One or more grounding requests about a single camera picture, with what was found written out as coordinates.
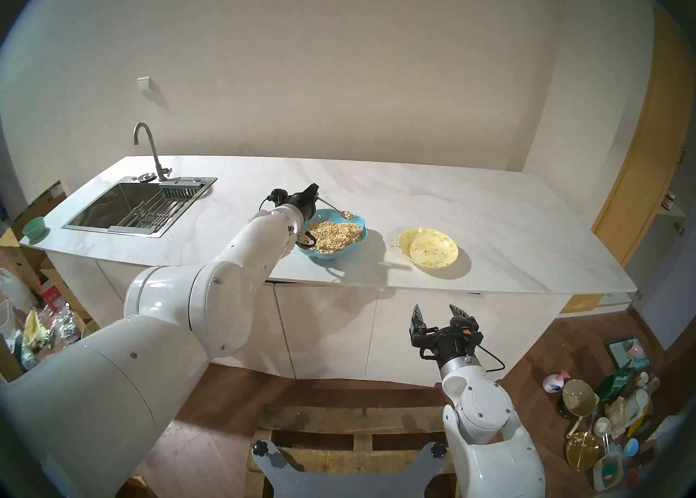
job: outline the teal bowl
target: teal bowl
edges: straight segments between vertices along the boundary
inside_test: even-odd
[[[365,220],[360,217],[360,216],[353,216],[352,219],[344,219],[341,214],[336,211],[336,210],[331,210],[331,209],[323,209],[323,210],[317,210],[317,212],[314,214],[314,216],[309,219],[303,226],[302,229],[306,231],[309,227],[309,224],[311,222],[322,222],[322,221],[331,221],[336,223],[336,225],[340,225],[341,223],[344,222],[354,222],[356,225],[358,225],[362,231],[363,231],[363,239],[360,241],[356,241],[355,243],[351,243],[350,245],[346,245],[343,247],[338,252],[331,253],[331,254],[324,254],[321,252],[314,251],[314,249],[303,249],[302,247],[298,246],[298,249],[300,249],[300,252],[303,254],[306,254],[308,257],[311,257],[313,259],[319,259],[319,260],[336,260],[338,257],[344,257],[346,254],[353,252],[355,249],[357,249],[358,245],[360,245],[363,241],[365,241],[365,237],[368,235],[368,230],[365,228]]]
[[[24,228],[21,230],[21,233],[29,238],[30,242],[39,239],[41,236],[43,236],[44,232],[46,232],[46,222],[44,221],[43,217],[35,217],[26,223]]]

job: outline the light switch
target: light switch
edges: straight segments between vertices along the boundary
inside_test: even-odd
[[[153,90],[153,85],[150,83],[150,77],[140,77],[138,79],[138,90],[143,94],[149,94]]]

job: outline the wooden floor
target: wooden floor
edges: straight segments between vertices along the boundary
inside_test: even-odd
[[[546,470],[547,497],[585,497],[595,492],[591,476],[574,472],[564,459],[564,434],[570,423],[555,411],[558,395],[543,391],[541,381],[564,369],[571,377],[596,387],[614,370],[604,341],[628,335],[640,339],[650,358],[661,357],[661,348],[629,312],[555,320],[501,380],[539,450]],[[388,407],[444,402],[437,387],[358,380],[290,380],[211,365],[137,473],[159,498],[242,497],[254,420],[264,403]]]

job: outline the food crumbs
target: food crumbs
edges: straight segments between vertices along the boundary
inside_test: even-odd
[[[354,222],[311,222],[308,231],[317,239],[317,244],[312,249],[322,254],[339,252],[347,245],[363,239],[362,228]],[[300,234],[299,242],[309,245],[312,241],[305,234]]]

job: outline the cabinet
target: cabinet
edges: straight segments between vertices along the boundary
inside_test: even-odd
[[[479,323],[484,335],[482,346],[501,358],[504,371],[488,374],[497,380],[525,355],[532,344],[551,324],[567,302],[569,294],[470,294],[453,291],[379,290],[374,326],[369,347],[368,380],[385,380],[432,386],[440,382],[436,362],[421,360],[419,350],[411,346],[409,327],[414,306],[419,305],[426,325],[443,328],[450,323],[449,305],[460,307]],[[485,369],[497,369],[500,364],[491,356],[477,350]]]
[[[365,377],[377,288],[276,284],[297,378]]]
[[[264,284],[256,293],[254,322],[246,344],[233,356],[216,357],[213,363],[295,378],[272,284]]]
[[[123,299],[96,260],[54,251],[48,251],[47,255],[67,287],[100,328],[123,318]]]
[[[133,279],[141,271],[148,269],[147,266],[137,266],[136,264],[124,264],[120,262],[109,262],[107,260],[97,260],[97,264],[107,276],[113,289],[121,300],[125,301],[128,287]]]

